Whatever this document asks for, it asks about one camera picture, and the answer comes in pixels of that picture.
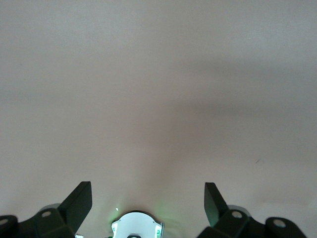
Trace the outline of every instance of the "screw hole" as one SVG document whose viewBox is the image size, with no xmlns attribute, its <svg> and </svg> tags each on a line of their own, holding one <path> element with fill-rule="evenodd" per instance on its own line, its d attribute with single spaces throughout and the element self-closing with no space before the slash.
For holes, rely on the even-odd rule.
<svg viewBox="0 0 317 238">
<path fill-rule="evenodd" d="M 9 220 L 7 218 L 0 220 L 0 226 L 4 225 L 7 223 Z"/>
<path fill-rule="evenodd" d="M 47 211 L 47 212 L 43 212 L 42 213 L 42 217 L 48 217 L 50 216 L 52 213 L 50 211 Z"/>
<path fill-rule="evenodd" d="M 238 211 L 232 212 L 232 216 L 234 218 L 242 218 L 242 214 L 240 212 L 238 212 Z"/>
<path fill-rule="evenodd" d="M 280 219 L 275 219 L 273 221 L 274 225 L 276 225 L 277 227 L 280 227 L 280 228 L 285 228 L 286 227 L 286 224 L 280 220 Z"/>
</svg>

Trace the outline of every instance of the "white surface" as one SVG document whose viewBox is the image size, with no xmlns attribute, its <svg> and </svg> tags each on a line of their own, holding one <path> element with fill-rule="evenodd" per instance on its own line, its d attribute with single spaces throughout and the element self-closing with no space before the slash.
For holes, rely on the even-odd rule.
<svg viewBox="0 0 317 238">
<path fill-rule="evenodd" d="M 141 238 L 161 238 L 162 225 L 147 214 L 130 212 L 111 225 L 113 238 L 140 236 Z"/>
<path fill-rule="evenodd" d="M 79 229 L 127 210 L 208 225 L 204 183 L 316 237 L 317 2 L 0 0 L 0 213 L 83 180 Z"/>
</svg>

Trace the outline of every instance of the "white circular device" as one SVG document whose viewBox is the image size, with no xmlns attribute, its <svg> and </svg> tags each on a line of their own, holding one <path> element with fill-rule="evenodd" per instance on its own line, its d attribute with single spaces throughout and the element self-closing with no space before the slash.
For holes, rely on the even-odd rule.
<svg viewBox="0 0 317 238">
<path fill-rule="evenodd" d="M 143 212 L 130 212 L 111 225 L 113 238 L 162 238 L 164 223 Z"/>
</svg>

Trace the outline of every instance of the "black plastic part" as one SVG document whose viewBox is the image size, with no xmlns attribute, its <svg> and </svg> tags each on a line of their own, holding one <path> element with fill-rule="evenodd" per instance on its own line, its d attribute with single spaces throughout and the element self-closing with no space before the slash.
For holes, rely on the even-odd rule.
<svg viewBox="0 0 317 238">
<path fill-rule="evenodd" d="M 213 182 L 205 183 L 204 207 L 211 227 L 213 227 L 220 217 L 229 210 L 227 203 L 224 201 L 216 184 Z"/>
<path fill-rule="evenodd" d="M 211 227 L 203 230 L 198 238 L 307 238 L 287 219 L 268 218 L 264 225 L 240 210 L 229 210 L 214 183 L 205 184 L 204 204 Z M 281 220 L 285 227 L 277 226 L 274 223 L 276 219 Z"/>
<path fill-rule="evenodd" d="M 241 216 L 239 218 L 234 217 L 234 212 L 240 214 Z M 249 217 L 242 211 L 228 210 L 217 222 L 214 228 L 226 233 L 232 238 L 238 238 L 246 231 L 249 221 Z"/>
<path fill-rule="evenodd" d="M 18 225 L 18 218 L 12 215 L 0 216 L 0 221 L 6 221 L 6 223 L 0 225 L 0 236 L 8 236 L 12 233 Z"/>
<path fill-rule="evenodd" d="M 285 227 L 278 227 L 276 224 L 274 224 L 274 220 L 281 220 L 285 224 Z M 265 226 L 266 232 L 272 238 L 306 238 L 306 236 L 295 223 L 285 218 L 270 217 L 266 220 Z"/>
<path fill-rule="evenodd" d="M 0 238 L 74 238 L 92 207 L 91 183 L 81 182 L 56 208 L 38 212 L 18 223 L 15 216 L 0 216 Z"/>
<path fill-rule="evenodd" d="M 207 227 L 203 230 L 203 232 L 199 234 L 197 238 L 232 238 L 232 237 L 214 228 Z"/>
<path fill-rule="evenodd" d="M 81 182 L 57 208 L 75 233 L 93 206 L 90 182 Z"/>
</svg>

